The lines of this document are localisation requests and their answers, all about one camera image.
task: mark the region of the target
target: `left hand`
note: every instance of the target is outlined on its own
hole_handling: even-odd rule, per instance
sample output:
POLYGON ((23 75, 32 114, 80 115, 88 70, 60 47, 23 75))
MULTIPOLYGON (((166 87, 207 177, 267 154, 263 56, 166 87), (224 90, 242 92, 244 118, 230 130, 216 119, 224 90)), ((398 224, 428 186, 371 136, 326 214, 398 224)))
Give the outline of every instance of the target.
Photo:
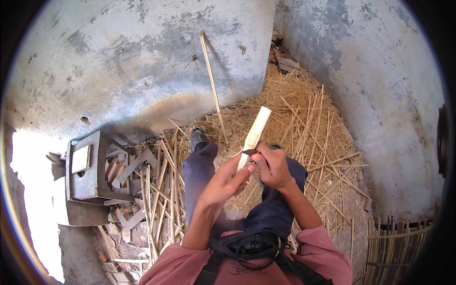
POLYGON ((202 206, 216 205, 239 195, 244 190, 246 181, 255 170, 255 165, 244 166, 236 173, 240 159, 241 153, 222 164, 201 193, 198 203, 202 206))

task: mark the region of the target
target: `shoulder strap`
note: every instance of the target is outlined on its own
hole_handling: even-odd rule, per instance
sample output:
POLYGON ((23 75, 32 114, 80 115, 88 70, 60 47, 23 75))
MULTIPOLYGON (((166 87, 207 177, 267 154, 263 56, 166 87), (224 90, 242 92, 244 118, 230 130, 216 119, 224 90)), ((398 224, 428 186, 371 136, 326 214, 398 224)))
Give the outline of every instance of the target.
POLYGON ((215 253, 207 261, 207 264, 202 268, 200 274, 195 280, 194 285, 213 285, 218 275, 218 268, 222 264, 224 255, 215 253))

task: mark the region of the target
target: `concrete wall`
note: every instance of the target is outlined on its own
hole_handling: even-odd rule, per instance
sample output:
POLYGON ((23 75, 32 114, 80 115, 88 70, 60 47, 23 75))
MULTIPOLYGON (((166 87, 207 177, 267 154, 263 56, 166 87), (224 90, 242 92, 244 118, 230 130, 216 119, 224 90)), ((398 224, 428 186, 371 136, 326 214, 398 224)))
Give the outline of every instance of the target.
POLYGON ((95 249, 92 227, 58 225, 65 285, 103 285, 106 274, 95 249))
POLYGON ((342 112, 370 179, 376 215, 432 218, 436 124, 443 104, 435 60, 398 1, 279 0, 275 30, 342 112))
POLYGON ((202 32, 220 103, 258 95, 274 11, 274 0, 52 0, 17 56, 7 121, 61 140, 60 151, 96 130, 132 143, 168 118, 186 124, 215 109, 202 32), (193 55, 199 70, 185 68, 193 55))

